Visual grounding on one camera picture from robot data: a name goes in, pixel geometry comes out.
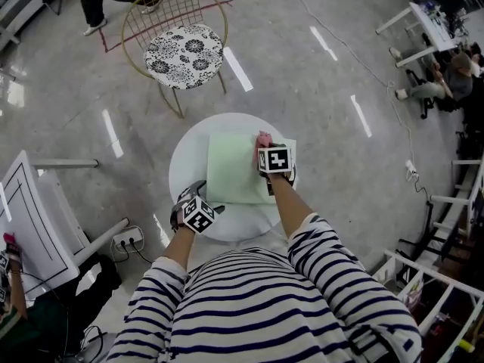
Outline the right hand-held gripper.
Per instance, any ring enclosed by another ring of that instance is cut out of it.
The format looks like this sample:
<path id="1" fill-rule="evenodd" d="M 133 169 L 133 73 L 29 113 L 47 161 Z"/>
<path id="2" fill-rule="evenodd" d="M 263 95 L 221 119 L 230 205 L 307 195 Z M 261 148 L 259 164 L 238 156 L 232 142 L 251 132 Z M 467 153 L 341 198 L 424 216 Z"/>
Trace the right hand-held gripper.
<path id="1" fill-rule="evenodd" d="M 257 150 L 258 172 L 266 179 L 269 196 L 273 196 L 270 175 L 280 175 L 291 186 L 296 181 L 296 164 L 291 149 L 286 144 L 271 143 L 271 147 L 260 147 Z"/>

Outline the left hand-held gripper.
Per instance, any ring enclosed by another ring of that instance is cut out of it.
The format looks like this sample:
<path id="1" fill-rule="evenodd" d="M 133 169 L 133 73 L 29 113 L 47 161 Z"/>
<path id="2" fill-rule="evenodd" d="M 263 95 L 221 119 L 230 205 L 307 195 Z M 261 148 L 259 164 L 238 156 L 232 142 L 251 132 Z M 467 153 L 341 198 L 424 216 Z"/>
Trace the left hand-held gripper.
<path id="1" fill-rule="evenodd" d="M 205 186 L 206 180 L 199 180 L 180 193 L 170 215 L 173 231 L 187 227 L 196 234 L 202 234 L 225 211 L 225 206 L 212 208 L 205 201 L 206 195 L 201 191 Z"/>

